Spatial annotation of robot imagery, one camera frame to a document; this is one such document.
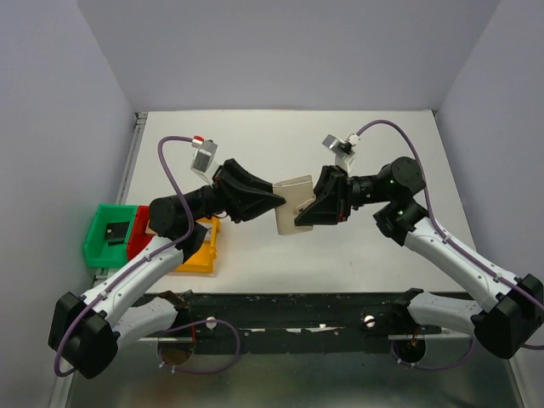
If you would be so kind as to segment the beige card holder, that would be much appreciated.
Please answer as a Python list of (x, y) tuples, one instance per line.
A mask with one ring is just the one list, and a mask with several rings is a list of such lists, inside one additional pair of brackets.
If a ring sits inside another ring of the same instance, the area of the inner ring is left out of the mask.
[(295, 218), (315, 201), (314, 184), (311, 175), (276, 182), (273, 193), (285, 199), (275, 209), (276, 228), (279, 235), (295, 235), (311, 231), (313, 226), (296, 226)]

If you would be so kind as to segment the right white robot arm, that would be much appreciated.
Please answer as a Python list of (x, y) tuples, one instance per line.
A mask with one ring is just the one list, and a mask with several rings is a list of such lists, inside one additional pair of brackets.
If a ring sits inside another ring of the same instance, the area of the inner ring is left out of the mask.
[(418, 326), (440, 326), (468, 334), (494, 356), (508, 360), (543, 324), (543, 284), (531, 274), (520, 277), (458, 242), (415, 196), (426, 182), (419, 163), (402, 156), (376, 175), (350, 176), (324, 166), (315, 199), (297, 207), (297, 226), (335, 225), (366, 204), (385, 206), (373, 218), (381, 233), (426, 258), (470, 296), (440, 297), (423, 290), (407, 292), (391, 312), (403, 333)]

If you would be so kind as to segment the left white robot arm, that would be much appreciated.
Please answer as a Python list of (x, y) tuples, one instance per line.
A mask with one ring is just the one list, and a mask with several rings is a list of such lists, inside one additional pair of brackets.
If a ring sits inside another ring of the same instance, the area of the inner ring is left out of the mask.
[(55, 304), (48, 346), (55, 352), (56, 376), (70, 374), (60, 368), (65, 360), (73, 371), (96, 377), (125, 343), (147, 332), (182, 334), (189, 323), (184, 310), (165, 299), (151, 309), (134, 304), (200, 249), (206, 230), (198, 219), (226, 213), (236, 223), (246, 222), (286, 202), (271, 183), (233, 159), (218, 167), (210, 184), (187, 194), (179, 187), (174, 191), (149, 205), (150, 228), (156, 234), (135, 258), (102, 284), (82, 295), (67, 292)]

